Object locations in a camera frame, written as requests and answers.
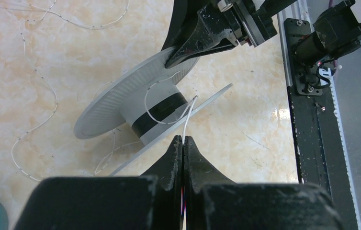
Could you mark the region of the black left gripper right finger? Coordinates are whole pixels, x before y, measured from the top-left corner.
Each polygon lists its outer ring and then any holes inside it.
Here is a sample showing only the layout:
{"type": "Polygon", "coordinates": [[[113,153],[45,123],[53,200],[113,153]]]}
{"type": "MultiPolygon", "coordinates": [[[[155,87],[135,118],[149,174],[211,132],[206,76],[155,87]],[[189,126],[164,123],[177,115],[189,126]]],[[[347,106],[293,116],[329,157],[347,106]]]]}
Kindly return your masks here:
{"type": "Polygon", "coordinates": [[[341,230],[343,224],[316,184],[236,183],[216,169],[194,139],[183,146],[189,230],[341,230]]]}

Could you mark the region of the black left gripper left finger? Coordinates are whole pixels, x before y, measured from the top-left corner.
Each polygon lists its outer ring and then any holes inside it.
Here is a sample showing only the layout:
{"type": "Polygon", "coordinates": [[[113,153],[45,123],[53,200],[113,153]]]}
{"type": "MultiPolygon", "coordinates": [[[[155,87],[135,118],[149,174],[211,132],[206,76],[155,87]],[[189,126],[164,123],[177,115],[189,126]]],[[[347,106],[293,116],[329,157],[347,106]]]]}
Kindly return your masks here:
{"type": "Polygon", "coordinates": [[[51,177],[31,193],[17,230],[180,230],[182,139],[139,176],[51,177]]]}

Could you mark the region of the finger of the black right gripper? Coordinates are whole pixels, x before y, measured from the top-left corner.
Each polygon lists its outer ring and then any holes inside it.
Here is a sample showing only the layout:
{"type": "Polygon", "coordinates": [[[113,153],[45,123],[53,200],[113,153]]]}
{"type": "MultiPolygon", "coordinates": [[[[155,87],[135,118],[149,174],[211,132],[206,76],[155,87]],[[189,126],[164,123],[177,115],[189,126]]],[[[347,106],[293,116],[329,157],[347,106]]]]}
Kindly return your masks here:
{"type": "Polygon", "coordinates": [[[196,26],[186,41],[176,46],[165,68],[172,68],[188,59],[231,50],[239,45],[241,25],[234,10],[220,12],[214,6],[197,11],[196,26]]]}
{"type": "Polygon", "coordinates": [[[174,0],[169,30],[161,50],[182,45],[190,36],[196,23],[202,0],[174,0]]]}

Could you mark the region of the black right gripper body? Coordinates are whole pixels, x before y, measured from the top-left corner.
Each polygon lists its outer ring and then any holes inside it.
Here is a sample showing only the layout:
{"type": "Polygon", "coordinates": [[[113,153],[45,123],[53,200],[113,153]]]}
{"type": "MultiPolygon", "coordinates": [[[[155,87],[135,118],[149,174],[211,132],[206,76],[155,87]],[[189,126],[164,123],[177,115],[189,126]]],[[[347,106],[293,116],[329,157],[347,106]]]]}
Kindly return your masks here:
{"type": "Polygon", "coordinates": [[[258,45],[277,34],[272,16],[276,0],[212,1],[212,47],[234,48],[258,45]]]}

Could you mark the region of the white perforated cable spool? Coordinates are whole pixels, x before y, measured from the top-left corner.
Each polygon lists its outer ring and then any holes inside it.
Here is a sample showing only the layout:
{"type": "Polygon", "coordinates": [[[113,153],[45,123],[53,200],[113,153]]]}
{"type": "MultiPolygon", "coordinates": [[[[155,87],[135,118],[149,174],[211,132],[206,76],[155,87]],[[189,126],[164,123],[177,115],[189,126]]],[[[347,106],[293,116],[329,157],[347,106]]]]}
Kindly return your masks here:
{"type": "Polygon", "coordinates": [[[177,84],[198,58],[168,69],[165,64],[174,50],[166,48],[123,74],[87,106],[75,123],[74,134],[79,139],[94,138],[128,124],[143,143],[143,148],[118,166],[113,175],[230,89],[230,85],[225,86],[198,106],[187,101],[177,84]]]}

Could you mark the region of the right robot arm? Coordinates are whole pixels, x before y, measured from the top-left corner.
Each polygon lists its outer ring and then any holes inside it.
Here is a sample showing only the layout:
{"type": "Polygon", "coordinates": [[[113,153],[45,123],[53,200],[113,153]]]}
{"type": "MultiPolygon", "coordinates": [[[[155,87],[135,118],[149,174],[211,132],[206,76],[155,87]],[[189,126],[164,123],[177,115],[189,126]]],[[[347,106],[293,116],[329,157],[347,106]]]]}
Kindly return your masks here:
{"type": "MultiPolygon", "coordinates": [[[[273,16],[290,0],[176,0],[163,48],[175,47],[166,62],[172,68],[188,59],[259,46],[276,35],[273,16]]],[[[322,12],[314,31],[294,46],[303,65],[325,56],[337,59],[361,45],[361,0],[344,0],[322,12]]]]}

